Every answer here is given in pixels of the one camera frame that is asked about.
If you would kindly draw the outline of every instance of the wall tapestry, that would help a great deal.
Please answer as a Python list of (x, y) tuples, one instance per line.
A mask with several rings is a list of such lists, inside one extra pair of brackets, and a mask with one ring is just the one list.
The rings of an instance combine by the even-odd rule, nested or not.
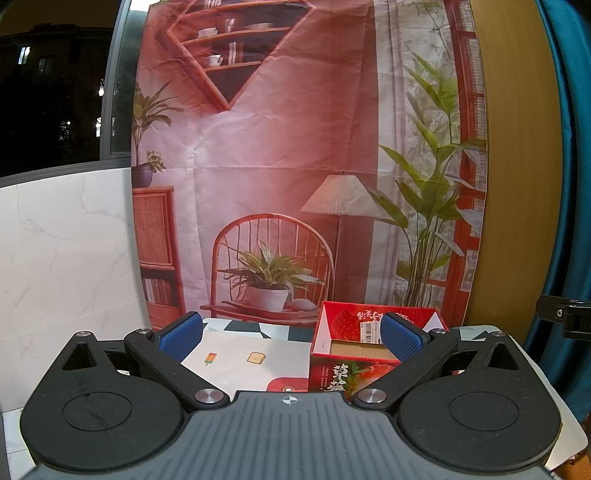
[(313, 326), (323, 300), (461, 325), (487, 171), (468, 0), (151, 5), (132, 150), (155, 328)]

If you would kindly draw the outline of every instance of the bookshelf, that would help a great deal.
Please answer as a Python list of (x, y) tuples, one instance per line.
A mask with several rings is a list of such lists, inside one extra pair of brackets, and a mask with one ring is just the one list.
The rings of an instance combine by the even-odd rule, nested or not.
[(189, 0), (158, 40), (219, 111), (230, 110), (312, 9), (307, 0)]
[(132, 198), (142, 288), (150, 323), (160, 330), (186, 313), (178, 260), (174, 188), (132, 189)]

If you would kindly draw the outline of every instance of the red box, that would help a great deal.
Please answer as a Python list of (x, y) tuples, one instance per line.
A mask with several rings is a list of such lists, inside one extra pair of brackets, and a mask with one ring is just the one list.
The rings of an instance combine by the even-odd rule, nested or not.
[(326, 301), (310, 348), (308, 391), (344, 391), (347, 397), (393, 370), (400, 361), (384, 345), (361, 343), (361, 322), (395, 312), (429, 331), (447, 326), (436, 309)]

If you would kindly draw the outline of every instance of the white pot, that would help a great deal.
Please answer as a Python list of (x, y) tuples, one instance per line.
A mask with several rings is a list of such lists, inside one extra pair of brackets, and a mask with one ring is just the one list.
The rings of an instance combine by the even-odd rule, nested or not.
[(246, 294), (251, 307), (268, 312), (280, 312), (287, 300), (287, 290), (264, 290), (263, 288), (247, 287)]

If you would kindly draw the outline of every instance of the teal curtain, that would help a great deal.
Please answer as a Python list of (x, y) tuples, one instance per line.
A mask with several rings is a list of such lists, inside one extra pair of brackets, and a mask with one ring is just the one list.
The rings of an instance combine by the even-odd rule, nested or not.
[[(591, 300), (591, 27), (568, 0), (537, 3), (556, 65), (563, 137), (560, 217), (544, 294)], [(560, 332), (535, 318), (525, 348), (583, 420), (591, 410), (591, 342)]]

